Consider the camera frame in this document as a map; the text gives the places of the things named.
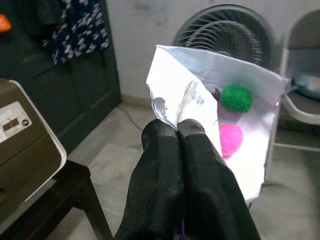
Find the gray fan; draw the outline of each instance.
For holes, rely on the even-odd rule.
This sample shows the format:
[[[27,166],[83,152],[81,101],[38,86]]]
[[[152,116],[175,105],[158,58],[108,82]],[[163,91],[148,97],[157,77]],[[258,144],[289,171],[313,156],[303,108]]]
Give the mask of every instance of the gray fan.
[[[237,5],[219,5],[198,12],[184,23],[173,45],[215,51],[274,67],[274,40],[265,21]]]

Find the white paper bag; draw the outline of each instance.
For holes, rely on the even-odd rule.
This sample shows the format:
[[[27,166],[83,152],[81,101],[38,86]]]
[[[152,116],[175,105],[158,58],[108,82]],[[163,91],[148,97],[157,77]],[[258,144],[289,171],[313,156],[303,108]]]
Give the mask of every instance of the white paper bag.
[[[184,119],[195,119],[220,154],[219,125],[241,128],[242,145],[225,162],[248,203],[260,194],[271,130],[289,83],[253,63],[207,50],[161,45],[156,47],[146,80],[156,117],[175,129]],[[227,111],[207,90],[221,91],[231,84],[251,92],[253,103],[248,113]]]

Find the pink pom pom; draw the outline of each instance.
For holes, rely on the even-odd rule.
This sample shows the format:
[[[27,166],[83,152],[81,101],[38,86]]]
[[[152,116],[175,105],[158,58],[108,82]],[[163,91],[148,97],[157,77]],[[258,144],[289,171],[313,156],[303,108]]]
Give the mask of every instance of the pink pom pom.
[[[244,136],[241,128],[235,124],[225,124],[219,127],[222,156],[230,157],[241,146]]]

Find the green pom pom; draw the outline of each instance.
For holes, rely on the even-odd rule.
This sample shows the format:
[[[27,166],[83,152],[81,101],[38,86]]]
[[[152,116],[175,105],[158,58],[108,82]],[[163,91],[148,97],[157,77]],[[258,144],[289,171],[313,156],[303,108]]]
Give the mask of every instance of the green pom pom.
[[[252,106],[252,96],[244,87],[230,85],[222,90],[220,102],[231,112],[247,113]]]

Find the orange object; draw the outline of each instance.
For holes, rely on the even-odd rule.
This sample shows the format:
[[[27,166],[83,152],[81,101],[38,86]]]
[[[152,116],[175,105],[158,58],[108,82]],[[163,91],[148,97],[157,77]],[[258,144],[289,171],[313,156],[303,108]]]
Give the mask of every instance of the orange object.
[[[0,14],[0,33],[7,32],[11,29],[11,23],[4,14]]]

